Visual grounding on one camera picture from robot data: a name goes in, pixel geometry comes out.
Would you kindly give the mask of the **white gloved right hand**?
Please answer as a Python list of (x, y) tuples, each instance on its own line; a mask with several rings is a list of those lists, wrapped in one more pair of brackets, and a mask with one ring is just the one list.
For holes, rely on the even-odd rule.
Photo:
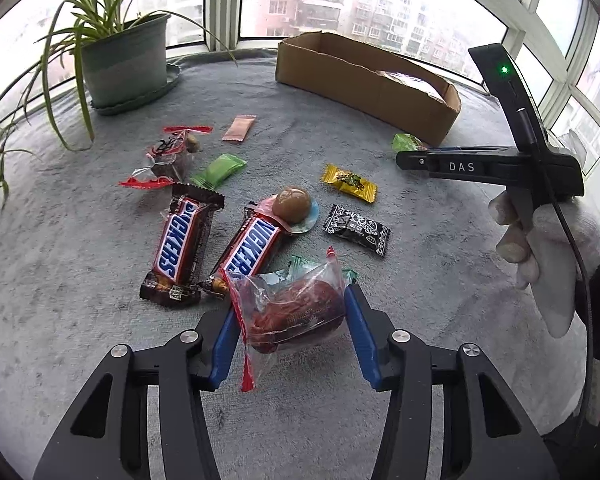
[[(600, 266), (600, 212), (588, 197), (559, 205), (582, 257), (586, 273)], [(535, 305), (554, 338), (565, 336), (576, 310), (576, 283), (582, 278), (577, 259), (550, 204), (535, 209), (532, 229), (524, 232), (506, 192), (489, 203), (493, 220), (507, 231), (495, 250), (516, 264), (516, 286), (532, 289)]]

